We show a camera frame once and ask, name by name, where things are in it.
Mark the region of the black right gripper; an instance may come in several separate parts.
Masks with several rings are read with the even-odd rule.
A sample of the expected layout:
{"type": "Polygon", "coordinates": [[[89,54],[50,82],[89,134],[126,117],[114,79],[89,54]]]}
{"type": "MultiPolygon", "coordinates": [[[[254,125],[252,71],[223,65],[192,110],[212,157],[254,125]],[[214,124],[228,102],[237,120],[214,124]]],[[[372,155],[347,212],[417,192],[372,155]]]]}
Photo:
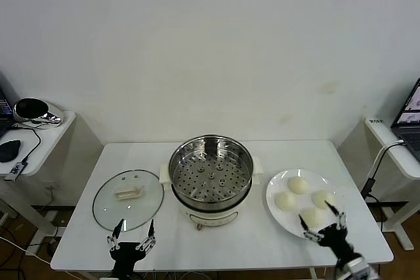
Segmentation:
{"type": "Polygon", "coordinates": [[[350,261],[356,257],[353,247],[347,242],[347,216],[344,212],[340,212],[334,205],[327,201],[324,203],[335,215],[337,222],[336,225],[329,225],[319,232],[313,232],[309,230],[303,217],[299,215],[299,220],[303,228],[303,235],[318,243],[321,247],[329,247],[336,258],[342,261],[350,261]]]}

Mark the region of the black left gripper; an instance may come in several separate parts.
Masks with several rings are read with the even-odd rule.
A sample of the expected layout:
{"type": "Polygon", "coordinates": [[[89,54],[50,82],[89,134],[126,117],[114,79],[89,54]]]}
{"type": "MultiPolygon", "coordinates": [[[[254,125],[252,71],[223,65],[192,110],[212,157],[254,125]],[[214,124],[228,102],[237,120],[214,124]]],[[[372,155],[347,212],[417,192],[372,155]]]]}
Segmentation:
{"type": "Polygon", "coordinates": [[[107,236],[107,242],[110,248],[110,256],[115,261],[112,270],[113,276],[131,276],[135,264],[144,259],[144,253],[150,252],[156,244],[154,219],[151,220],[148,235],[140,243],[121,242],[119,235],[124,226],[122,218],[114,228],[111,235],[107,236]]]}

